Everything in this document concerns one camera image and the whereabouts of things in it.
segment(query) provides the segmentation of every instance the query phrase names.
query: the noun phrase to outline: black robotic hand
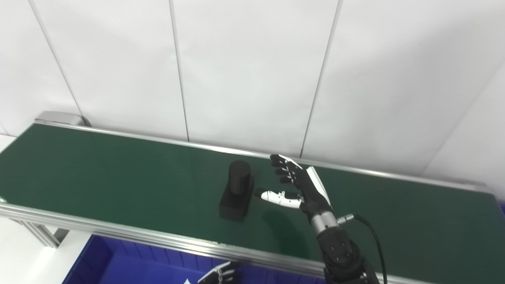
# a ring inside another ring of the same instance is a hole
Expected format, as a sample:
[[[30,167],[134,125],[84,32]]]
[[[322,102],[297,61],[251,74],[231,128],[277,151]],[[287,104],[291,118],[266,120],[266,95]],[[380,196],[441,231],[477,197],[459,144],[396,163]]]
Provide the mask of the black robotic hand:
[[[361,255],[358,246],[340,227],[352,217],[337,220],[333,215],[328,194],[314,167],[304,170],[294,160],[283,155],[270,155],[275,173],[281,183],[291,182],[299,194],[259,190],[255,194],[264,200],[285,207],[300,208],[316,232],[316,239],[323,254],[325,279],[328,284],[378,284],[372,267]]]
[[[323,212],[332,212],[328,194],[319,179],[314,167],[304,170],[292,159],[279,154],[270,155],[275,173],[280,175],[281,183],[292,183],[299,193],[256,191],[256,195],[264,200],[290,208],[300,208],[309,219]]]
[[[236,284],[238,278],[235,269],[240,266],[240,262],[228,261],[220,264],[207,272],[196,284]],[[184,284],[192,284],[187,279]]]

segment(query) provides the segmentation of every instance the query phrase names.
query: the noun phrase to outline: black block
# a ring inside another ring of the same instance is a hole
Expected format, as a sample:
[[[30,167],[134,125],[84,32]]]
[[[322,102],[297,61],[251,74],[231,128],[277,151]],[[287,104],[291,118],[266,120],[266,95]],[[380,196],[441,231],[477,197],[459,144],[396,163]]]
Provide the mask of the black block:
[[[235,161],[228,168],[228,183],[219,203],[219,215],[232,220],[242,220],[247,213],[253,192],[254,178],[250,166],[244,161]]]

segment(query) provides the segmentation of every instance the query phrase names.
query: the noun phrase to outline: wall panel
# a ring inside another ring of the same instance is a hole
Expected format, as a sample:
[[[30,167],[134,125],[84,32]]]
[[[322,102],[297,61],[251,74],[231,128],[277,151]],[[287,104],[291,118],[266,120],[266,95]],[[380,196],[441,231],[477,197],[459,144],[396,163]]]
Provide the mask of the wall panel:
[[[505,64],[423,175],[484,182],[505,201]]]
[[[303,158],[421,174],[505,58],[505,2],[345,1]]]
[[[0,134],[7,135],[7,131],[5,131],[4,127],[0,124]]]
[[[187,139],[167,0],[34,0],[92,126]]]
[[[29,2],[0,1],[0,123],[4,133],[18,136],[44,110],[79,114]]]
[[[298,156],[337,0],[174,0],[191,141]]]

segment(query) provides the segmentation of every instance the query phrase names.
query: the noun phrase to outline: black cable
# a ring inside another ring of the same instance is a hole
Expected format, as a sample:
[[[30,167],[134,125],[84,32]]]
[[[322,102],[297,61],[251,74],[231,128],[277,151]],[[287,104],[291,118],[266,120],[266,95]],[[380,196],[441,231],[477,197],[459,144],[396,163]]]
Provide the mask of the black cable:
[[[382,255],[382,249],[380,247],[379,237],[377,236],[377,233],[375,232],[374,228],[372,227],[372,224],[370,224],[369,221],[367,221],[365,218],[363,218],[362,216],[357,215],[357,214],[353,214],[353,216],[354,216],[354,219],[365,224],[370,229],[370,231],[372,231],[372,234],[374,235],[375,243],[377,244],[377,250],[379,251],[380,264],[382,266],[383,282],[384,282],[384,284],[387,284],[386,264],[384,263],[384,256]]]

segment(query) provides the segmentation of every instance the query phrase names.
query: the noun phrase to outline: blue container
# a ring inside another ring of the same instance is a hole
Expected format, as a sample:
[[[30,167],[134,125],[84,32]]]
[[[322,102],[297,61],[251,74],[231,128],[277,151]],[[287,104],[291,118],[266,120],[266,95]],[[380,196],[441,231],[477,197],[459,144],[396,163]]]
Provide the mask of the blue container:
[[[225,260],[93,235],[63,284],[195,284]],[[323,279],[244,264],[242,284],[325,284]]]

